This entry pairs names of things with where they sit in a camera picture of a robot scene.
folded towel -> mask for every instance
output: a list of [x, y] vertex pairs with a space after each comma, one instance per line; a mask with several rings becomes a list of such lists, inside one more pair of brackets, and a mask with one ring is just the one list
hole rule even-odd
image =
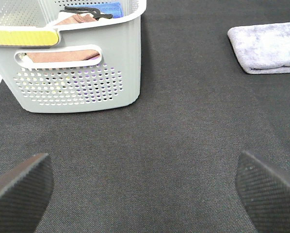
[[61, 21], [60, 23], [57, 23], [56, 25], [87, 23], [87, 22], [94, 22], [94, 21], [96, 21], [96, 19], [94, 19], [90, 14], [84, 14], [84, 16], [73, 14], [72, 16], [64, 19], [63, 21]]
[[121, 18], [124, 16], [124, 11], [122, 9], [120, 2], [81, 5], [81, 7], [97, 8], [106, 14], [112, 14], [113, 18]]
[[228, 37], [245, 72], [290, 73], [290, 23], [235, 27]]
[[[76, 13], [69, 13], [69, 12], [59, 12], [58, 18], [56, 19], [56, 22], [62, 22], [63, 20], [70, 18], [74, 15], [77, 15]], [[93, 14], [90, 13], [84, 13], [84, 14], [79, 14], [80, 16], [90, 16], [93, 18]]]
[[67, 52], [28, 52], [27, 55], [34, 63], [45, 63], [85, 61], [100, 54], [95, 50], [80, 50]]

black textured pad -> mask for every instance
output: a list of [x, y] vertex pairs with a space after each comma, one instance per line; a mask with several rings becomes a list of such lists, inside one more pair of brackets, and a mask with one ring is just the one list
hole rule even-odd
[[51, 159], [37, 154], [0, 177], [0, 233], [33, 233], [53, 189]]
[[236, 187], [260, 233], [290, 233], [290, 173], [261, 156], [243, 152]]

dark mesh surface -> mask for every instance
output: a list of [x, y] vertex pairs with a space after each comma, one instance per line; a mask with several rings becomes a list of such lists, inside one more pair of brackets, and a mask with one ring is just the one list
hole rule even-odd
[[290, 22], [290, 1], [147, 5], [134, 104], [31, 114], [0, 86], [0, 174], [39, 151], [53, 161], [38, 233], [255, 233], [234, 185], [240, 152], [290, 172], [290, 74], [245, 74], [227, 37]]

blue cloth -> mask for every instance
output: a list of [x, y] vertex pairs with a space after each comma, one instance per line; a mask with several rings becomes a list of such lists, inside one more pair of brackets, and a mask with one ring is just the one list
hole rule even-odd
[[105, 14], [112, 14], [113, 18], [121, 18], [124, 16], [124, 11], [120, 2], [112, 3], [102, 3], [102, 4], [90, 4], [90, 5], [81, 5], [82, 7], [94, 7], [99, 9]]

basket handle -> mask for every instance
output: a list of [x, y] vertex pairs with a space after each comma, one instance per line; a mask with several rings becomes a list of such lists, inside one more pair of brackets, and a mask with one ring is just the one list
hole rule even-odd
[[[95, 57], [93, 60], [79, 60], [70, 61], [74, 59], [74, 54], [79, 57], [83, 52], [95, 50], [99, 53], [99, 56]], [[34, 54], [36, 60], [49, 60], [49, 62], [34, 62], [26, 54]], [[62, 57], [62, 62], [55, 62], [52, 60], [57, 60], [58, 57]], [[51, 48], [51, 49], [25, 49], [18, 50], [15, 52], [15, 61], [24, 68], [27, 69], [42, 69], [42, 68], [68, 68], [68, 67], [88, 67], [99, 64], [102, 61], [102, 49], [97, 45], [81, 45], [81, 46], [70, 46], [63, 48]]]

